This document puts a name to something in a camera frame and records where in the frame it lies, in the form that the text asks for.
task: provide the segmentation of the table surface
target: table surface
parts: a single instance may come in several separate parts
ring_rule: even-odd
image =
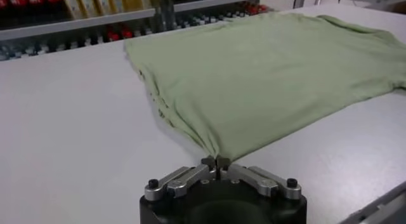
[[[293,10],[386,29],[406,16]],[[238,161],[295,177],[308,223],[338,223],[406,180],[406,98],[352,105]],[[157,117],[123,43],[0,63],[0,223],[139,223],[147,180],[206,155]]]

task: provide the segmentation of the black cap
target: black cap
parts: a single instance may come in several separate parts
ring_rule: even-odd
[[[148,181],[148,188],[150,189],[155,189],[157,188],[159,185],[159,181],[157,179],[152,179],[150,181]]]
[[[288,188],[296,188],[298,186],[298,181],[294,178],[288,178],[286,180],[286,185]]]

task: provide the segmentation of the green t-shirt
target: green t-shirt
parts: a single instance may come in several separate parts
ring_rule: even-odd
[[[406,45],[331,16],[269,13],[126,50],[170,126],[232,160],[406,81]]]

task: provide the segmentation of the white wall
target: white wall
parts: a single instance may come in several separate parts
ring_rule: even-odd
[[[293,8],[294,0],[261,0],[261,4],[265,4],[275,10],[284,11]],[[322,0],[321,4],[331,4],[331,3],[338,3],[338,0]],[[304,0],[304,6],[312,6],[315,4],[315,0]],[[367,6],[368,3],[359,2],[359,1],[351,1],[351,0],[341,0],[340,4],[346,5],[356,5],[356,6]]]

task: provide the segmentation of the metal shelf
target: metal shelf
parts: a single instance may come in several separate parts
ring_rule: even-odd
[[[72,20],[66,22],[49,23],[45,25],[22,27],[17,29],[0,30],[0,41],[18,39],[23,37],[39,36],[43,34],[69,31],[97,25],[106,25],[110,23],[125,22],[128,20],[148,18],[154,15],[155,9],[148,9],[141,11],[132,11],[128,13],[118,13],[114,15],[86,18],[81,20]]]
[[[190,2],[190,3],[175,4],[174,11],[175,12],[188,11],[188,10],[207,8],[207,7],[218,6],[218,5],[223,5],[223,4],[237,3],[237,2],[241,2],[241,1],[248,1],[248,0],[200,0],[200,1]]]

